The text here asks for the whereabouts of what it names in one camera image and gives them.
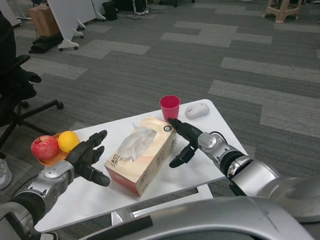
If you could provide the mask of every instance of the plastic cup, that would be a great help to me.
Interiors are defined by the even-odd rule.
[[[160,106],[164,119],[177,119],[180,107],[180,98],[174,95],[167,95],[160,99]]]

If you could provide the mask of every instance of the floor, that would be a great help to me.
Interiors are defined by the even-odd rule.
[[[266,0],[179,0],[151,7],[158,13],[87,26],[79,50],[33,54],[24,69],[41,75],[30,109],[53,99],[30,119],[50,131],[75,130],[159,109],[159,99],[209,99],[244,148],[282,175],[320,172],[320,4],[302,6],[300,18],[275,24],[263,18]],[[32,23],[15,29],[17,54],[28,54]],[[3,150],[13,180],[0,202],[42,166],[32,156],[38,134],[17,128]],[[232,196],[226,181],[209,184],[214,197]],[[153,206],[195,193],[192,189],[145,203]],[[59,229],[73,240],[111,224],[110,215]]]

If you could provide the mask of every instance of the orange plate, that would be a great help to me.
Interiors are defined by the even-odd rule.
[[[58,141],[60,134],[61,133],[58,133],[58,134],[54,135],[53,137]],[[38,161],[42,165],[52,166],[52,165],[55,165],[57,162],[65,160],[67,155],[68,155],[68,152],[64,152],[64,151],[61,151],[61,149],[59,149],[59,153],[54,158],[47,159],[47,160],[39,160],[38,159]]]

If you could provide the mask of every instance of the trash bin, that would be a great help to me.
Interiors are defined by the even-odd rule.
[[[116,6],[112,1],[102,3],[102,7],[104,8],[106,19],[108,19],[109,21],[113,21],[118,18]]]

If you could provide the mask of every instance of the white tissue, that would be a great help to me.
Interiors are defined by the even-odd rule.
[[[156,136],[156,131],[145,126],[133,124],[134,133],[126,137],[121,143],[117,153],[131,162],[142,155]]]

